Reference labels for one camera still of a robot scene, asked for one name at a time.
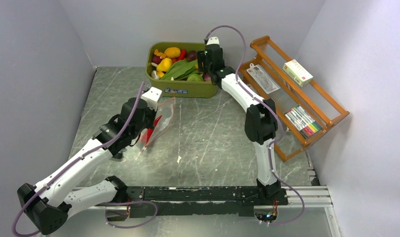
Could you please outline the clear zip top bag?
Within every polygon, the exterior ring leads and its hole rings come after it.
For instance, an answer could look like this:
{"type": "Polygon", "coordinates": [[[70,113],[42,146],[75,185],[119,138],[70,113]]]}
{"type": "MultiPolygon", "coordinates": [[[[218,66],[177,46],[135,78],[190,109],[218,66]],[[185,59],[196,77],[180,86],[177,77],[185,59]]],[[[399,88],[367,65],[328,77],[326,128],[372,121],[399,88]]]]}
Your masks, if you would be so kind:
{"type": "Polygon", "coordinates": [[[138,142],[138,148],[140,148],[141,152],[143,153],[148,149],[149,146],[151,146],[158,138],[160,138],[162,135],[164,135],[169,128],[171,127],[172,120],[174,117],[174,107],[175,107],[175,98],[172,97],[171,99],[159,104],[158,110],[157,110],[157,117],[162,115],[160,121],[156,125],[150,140],[148,143],[143,143],[140,138],[138,142]]]}

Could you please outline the red chili pepper toy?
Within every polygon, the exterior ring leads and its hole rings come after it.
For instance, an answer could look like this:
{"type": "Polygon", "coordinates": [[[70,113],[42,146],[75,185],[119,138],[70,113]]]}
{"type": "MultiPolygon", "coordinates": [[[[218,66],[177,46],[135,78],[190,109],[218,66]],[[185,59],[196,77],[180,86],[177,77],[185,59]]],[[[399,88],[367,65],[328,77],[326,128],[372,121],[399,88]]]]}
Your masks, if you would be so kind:
{"type": "Polygon", "coordinates": [[[151,137],[151,135],[152,135],[152,133],[153,133],[153,131],[154,131],[156,125],[157,125],[158,122],[160,121],[161,117],[162,117],[162,115],[158,116],[158,117],[154,120],[153,127],[148,128],[148,129],[146,130],[146,132],[142,135],[142,137],[141,137],[142,140],[141,140],[141,141],[142,141],[143,143],[148,143],[148,142],[149,142],[150,137],[151,137]]]}

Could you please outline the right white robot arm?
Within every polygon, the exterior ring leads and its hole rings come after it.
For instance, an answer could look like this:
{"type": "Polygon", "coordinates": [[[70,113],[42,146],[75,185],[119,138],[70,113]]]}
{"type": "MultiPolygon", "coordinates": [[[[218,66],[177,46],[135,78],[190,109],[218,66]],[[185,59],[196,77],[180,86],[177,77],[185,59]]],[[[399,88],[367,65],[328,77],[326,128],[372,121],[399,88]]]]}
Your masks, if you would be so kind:
{"type": "Polygon", "coordinates": [[[253,143],[258,164],[257,193],[243,195],[246,203],[255,205],[287,205],[286,190],[275,177],[274,141],[278,129],[275,103],[252,91],[223,59],[218,43],[208,43],[198,51],[199,70],[210,76],[211,82],[230,94],[245,111],[244,131],[253,143]]]}

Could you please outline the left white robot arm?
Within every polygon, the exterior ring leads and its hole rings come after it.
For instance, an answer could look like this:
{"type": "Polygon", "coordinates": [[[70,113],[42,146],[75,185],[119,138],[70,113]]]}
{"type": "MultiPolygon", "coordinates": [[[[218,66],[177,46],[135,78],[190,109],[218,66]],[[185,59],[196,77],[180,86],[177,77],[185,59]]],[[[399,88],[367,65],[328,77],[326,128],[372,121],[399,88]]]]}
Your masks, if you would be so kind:
{"type": "Polygon", "coordinates": [[[38,233],[49,235],[92,206],[121,205],[130,200],[127,185],[117,176],[82,190],[74,188],[101,163],[118,158],[123,149],[134,146],[143,130],[153,127],[160,98],[155,93],[129,99],[121,112],[101,125],[65,164],[36,184],[25,183],[17,190],[21,212],[33,222],[38,233]]]}

